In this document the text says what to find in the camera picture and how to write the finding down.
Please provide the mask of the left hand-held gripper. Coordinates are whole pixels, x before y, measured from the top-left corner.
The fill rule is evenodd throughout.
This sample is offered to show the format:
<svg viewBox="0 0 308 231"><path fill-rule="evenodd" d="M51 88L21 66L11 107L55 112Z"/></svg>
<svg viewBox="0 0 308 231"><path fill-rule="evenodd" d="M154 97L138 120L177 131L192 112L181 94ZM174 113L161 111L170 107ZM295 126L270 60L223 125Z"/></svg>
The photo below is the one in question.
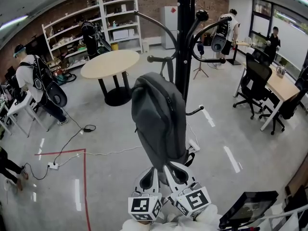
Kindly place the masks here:
<svg viewBox="0 0 308 231"><path fill-rule="evenodd" d="M135 179L134 187L131 197L128 198L129 215L135 221L155 221L163 206L157 169L150 167L144 170Z"/></svg>

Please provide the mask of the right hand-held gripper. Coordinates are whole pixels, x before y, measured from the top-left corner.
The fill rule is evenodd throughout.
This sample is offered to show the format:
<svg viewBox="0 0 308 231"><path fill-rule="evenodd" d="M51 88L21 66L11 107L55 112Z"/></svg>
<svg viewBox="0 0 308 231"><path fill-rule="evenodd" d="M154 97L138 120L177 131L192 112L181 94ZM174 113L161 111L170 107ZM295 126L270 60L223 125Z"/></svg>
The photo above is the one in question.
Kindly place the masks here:
<svg viewBox="0 0 308 231"><path fill-rule="evenodd" d="M211 204L206 187L194 182L193 171L180 163L171 162L163 166L168 186L173 192L170 195L171 202L184 216L195 217L203 212ZM180 184L190 184L188 188L179 190Z"/></svg>

